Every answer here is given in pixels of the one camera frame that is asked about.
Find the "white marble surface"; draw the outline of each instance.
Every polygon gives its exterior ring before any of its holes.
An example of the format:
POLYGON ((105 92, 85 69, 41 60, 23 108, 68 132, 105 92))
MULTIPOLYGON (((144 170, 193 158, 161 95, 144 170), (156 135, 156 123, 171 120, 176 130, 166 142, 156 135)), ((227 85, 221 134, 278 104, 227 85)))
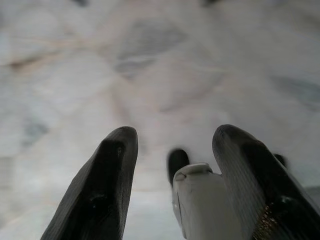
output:
POLYGON ((319 7, 2 0, 0 239, 39 239, 73 176, 124 125, 139 139, 124 239, 183 239, 166 157, 182 147, 219 173, 221 124, 288 157, 304 187, 320 185, 319 7))

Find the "floor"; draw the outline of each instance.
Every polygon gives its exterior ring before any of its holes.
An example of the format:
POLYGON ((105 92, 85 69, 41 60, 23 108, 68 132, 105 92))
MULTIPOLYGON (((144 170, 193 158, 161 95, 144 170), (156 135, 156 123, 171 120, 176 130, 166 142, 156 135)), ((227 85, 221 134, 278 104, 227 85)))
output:
POLYGON ((166 155, 183 147, 219 173, 221 124, 285 155, 317 192, 319 10, 316 0, 1 0, 0 239, 39 239, 73 176, 125 125, 139 154, 124 240, 183 239, 166 155))

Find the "gray marble vein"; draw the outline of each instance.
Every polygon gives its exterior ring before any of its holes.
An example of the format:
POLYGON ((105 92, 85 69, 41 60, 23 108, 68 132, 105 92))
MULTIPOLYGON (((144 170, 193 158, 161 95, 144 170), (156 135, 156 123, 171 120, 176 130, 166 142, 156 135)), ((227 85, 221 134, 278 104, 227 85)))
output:
POLYGON ((271 81, 279 92, 296 99, 308 110, 320 109, 320 85, 287 76, 272 76, 271 81))
POLYGON ((161 18, 139 19, 119 41, 114 69, 127 79, 133 79, 143 69, 187 39, 187 35, 161 18))

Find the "marble floor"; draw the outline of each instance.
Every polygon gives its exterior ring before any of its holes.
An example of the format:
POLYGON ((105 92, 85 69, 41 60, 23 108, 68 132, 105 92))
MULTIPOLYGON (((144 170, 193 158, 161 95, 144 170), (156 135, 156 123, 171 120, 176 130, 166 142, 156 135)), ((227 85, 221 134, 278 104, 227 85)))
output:
POLYGON ((221 124, 285 155, 320 203, 318 1, 79 2, 0 1, 0 239, 39 239, 124 125, 139 140, 124 240, 183 239, 166 155, 183 147, 219 173, 221 124))

